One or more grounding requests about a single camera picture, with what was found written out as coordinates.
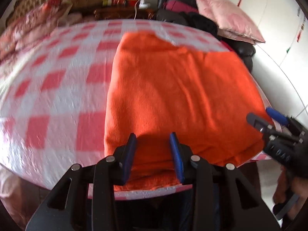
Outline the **person's right hand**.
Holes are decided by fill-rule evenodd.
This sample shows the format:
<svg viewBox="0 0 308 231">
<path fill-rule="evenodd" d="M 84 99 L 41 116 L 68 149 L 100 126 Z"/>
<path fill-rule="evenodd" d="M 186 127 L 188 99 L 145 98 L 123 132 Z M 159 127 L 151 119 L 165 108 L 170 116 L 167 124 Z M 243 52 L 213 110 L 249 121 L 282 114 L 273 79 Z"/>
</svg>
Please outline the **person's right hand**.
<svg viewBox="0 0 308 231">
<path fill-rule="evenodd" d="M 284 203 L 286 200 L 286 190 L 299 196 L 298 201 L 287 213 L 289 219 L 294 220 L 307 200 L 307 179 L 300 177 L 288 177 L 288 171 L 281 166 L 281 174 L 277 181 L 277 188 L 273 196 L 274 204 Z"/>
</svg>

